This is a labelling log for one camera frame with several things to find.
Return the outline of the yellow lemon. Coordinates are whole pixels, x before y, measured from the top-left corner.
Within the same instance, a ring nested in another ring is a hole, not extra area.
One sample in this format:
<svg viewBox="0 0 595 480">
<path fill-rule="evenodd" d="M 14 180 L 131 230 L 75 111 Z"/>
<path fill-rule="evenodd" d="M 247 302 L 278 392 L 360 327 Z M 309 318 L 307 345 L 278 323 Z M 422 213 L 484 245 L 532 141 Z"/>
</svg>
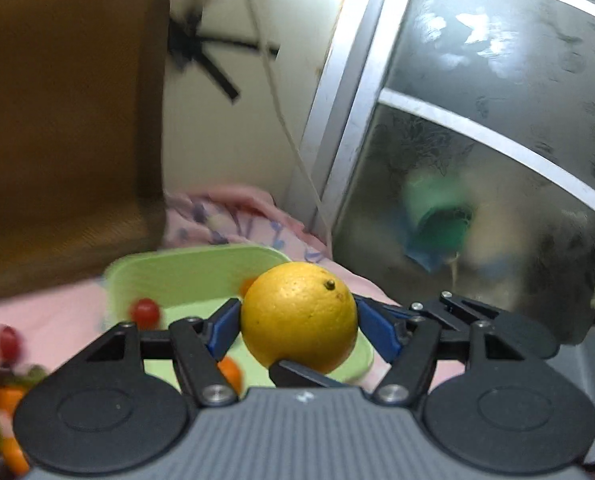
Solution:
<svg viewBox="0 0 595 480">
<path fill-rule="evenodd" d="M 288 360 L 328 374 L 355 348 L 356 302 L 346 284 L 322 266 L 284 263 L 250 285 L 241 304 L 240 332 L 266 368 Z"/>
</svg>

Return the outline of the orange mandarin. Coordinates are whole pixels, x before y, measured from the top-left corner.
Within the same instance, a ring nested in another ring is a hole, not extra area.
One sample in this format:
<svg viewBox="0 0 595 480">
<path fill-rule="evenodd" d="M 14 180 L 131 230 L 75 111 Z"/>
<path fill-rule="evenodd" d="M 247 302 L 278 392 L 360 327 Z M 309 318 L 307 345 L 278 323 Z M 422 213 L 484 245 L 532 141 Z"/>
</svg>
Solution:
<svg viewBox="0 0 595 480">
<path fill-rule="evenodd" d="M 217 366 L 220 369 L 220 373 L 224 375 L 229 385 L 235 390 L 237 396 L 241 396 L 244 382 L 243 373 L 238 363 L 230 356 L 225 356 L 224 359 L 217 363 Z"/>
</svg>

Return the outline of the small orange cherry tomato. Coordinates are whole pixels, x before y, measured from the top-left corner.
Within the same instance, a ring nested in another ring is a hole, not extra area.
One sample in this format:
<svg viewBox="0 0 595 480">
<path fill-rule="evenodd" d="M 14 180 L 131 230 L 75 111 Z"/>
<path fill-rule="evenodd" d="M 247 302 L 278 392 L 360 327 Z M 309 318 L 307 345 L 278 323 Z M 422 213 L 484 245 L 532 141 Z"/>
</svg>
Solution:
<svg viewBox="0 0 595 480">
<path fill-rule="evenodd" d="M 251 286 L 255 283 L 255 281 L 256 281 L 256 278 L 246 278 L 245 280 L 243 280 L 239 286 L 239 295 L 241 297 L 246 296 L 247 292 L 249 291 Z"/>
</svg>

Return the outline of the light green plastic basket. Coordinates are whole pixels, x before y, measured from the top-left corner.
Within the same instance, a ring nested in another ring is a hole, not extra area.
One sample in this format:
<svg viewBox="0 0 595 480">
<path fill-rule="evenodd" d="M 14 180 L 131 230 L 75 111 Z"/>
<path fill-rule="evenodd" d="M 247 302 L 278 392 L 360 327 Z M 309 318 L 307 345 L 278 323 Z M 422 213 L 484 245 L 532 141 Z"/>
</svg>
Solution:
<svg viewBox="0 0 595 480">
<path fill-rule="evenodd" d="M 208 318 L 228 299 L 240 298 L 240 287 L 245 280 L 288 261 L 278 250 L 252 244 L 145 252 L 116 260 L 104 274 L 107 289 L 104 329 L 130 320 L 128 309 L 142 298 L 159 305 L 162 328 L 187 316 Z M 250 355 L 240 336 L 227 356 L 241 370 L 244 391 L 250 387 L 274 386 L 266 368 Z M 357 382 L 369 372 L 373 361 L 375 351 L 358 332 L 353 352 L 329 377 L 338 382 Z M 178 388 L 171 362 L 151 360 L 145 367 L 150 375 Z"/>
</svg>

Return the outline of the red cherry tomato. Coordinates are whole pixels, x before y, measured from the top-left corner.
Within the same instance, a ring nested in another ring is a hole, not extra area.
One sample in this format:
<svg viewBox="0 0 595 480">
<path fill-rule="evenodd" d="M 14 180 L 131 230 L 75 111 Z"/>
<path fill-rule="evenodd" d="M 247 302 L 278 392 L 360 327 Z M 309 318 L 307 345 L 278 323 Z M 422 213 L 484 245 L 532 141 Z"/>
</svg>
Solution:
<svg viewBox="0 0 595 480">
<path fill-rule="evenodd" d="M 140 298 L 130 306 L 130 319 L 139 330 L 157 330 L 161 322 L 160 306 L 150 298 Z"/>
</svg>

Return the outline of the frosted glass sliding door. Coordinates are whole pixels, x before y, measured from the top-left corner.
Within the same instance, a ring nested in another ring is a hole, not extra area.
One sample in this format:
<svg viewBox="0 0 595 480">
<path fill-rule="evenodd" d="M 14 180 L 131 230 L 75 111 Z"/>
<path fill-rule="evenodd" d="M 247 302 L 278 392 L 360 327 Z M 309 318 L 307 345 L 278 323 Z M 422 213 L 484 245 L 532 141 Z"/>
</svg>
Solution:
<svg viewBox="0 0 595 480">
<path fill-rule="evenodd" d="M 595 0 L 346 0 L 284 205 L 404 306 L 595 322 Z"/>
</svg>

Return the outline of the dark purple tomato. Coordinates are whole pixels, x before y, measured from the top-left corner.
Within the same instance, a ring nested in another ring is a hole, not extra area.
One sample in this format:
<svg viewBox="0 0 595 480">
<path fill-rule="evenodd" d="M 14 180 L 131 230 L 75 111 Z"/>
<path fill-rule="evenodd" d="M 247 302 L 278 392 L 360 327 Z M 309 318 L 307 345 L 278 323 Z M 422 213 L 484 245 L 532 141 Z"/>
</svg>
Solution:
<svg viewBox="0 0 595 480">
<path fill-rule="evenodd" d="M 8 325 L 0 326 L 0 359 L 7 363 L 18 362 L 22 354 L 22 338 Z"/>
</svg>

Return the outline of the brown woven seat cushion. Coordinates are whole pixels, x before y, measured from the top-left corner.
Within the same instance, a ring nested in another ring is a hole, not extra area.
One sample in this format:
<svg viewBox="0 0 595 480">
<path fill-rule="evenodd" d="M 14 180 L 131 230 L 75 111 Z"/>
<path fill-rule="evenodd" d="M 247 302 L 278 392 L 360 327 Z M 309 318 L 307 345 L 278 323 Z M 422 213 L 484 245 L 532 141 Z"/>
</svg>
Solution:
<svg viewBox="0 0 595 480">
<path fill-rule="evenodd" d="M 159 245 L 168 0 L 0 0 L 0 299 Z"/>
</svg>

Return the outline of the black tape on wall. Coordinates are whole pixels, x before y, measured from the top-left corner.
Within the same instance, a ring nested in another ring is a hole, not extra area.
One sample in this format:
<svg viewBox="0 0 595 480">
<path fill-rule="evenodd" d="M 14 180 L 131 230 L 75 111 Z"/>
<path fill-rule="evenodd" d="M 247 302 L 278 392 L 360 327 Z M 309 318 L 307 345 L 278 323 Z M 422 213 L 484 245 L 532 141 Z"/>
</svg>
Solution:
<svg viewBox="0 0 595 480">
<path fill-rule="evenodd" d="M 262 47 L 259 41 L 232 36 L 206 36 L 199 32 L 201 20 L 201 14 L 190 15 L 183 22 L 175 20 L 172 16 L 168 18 L 168 54 L 177 70 L 181 72 L 186 70 L 188 65 L 197 64 L 224 96 L 235 103 L 240 98 L 239 88 L 206 53 L 204 47 L 207 44 L 217 44 L 220 47 L 241 49 L 252 53 L 261 53 L 265 50 L 274 60 L 279 54 L 280 46 L 272 42 L 267 47 Z"/>
</svg>

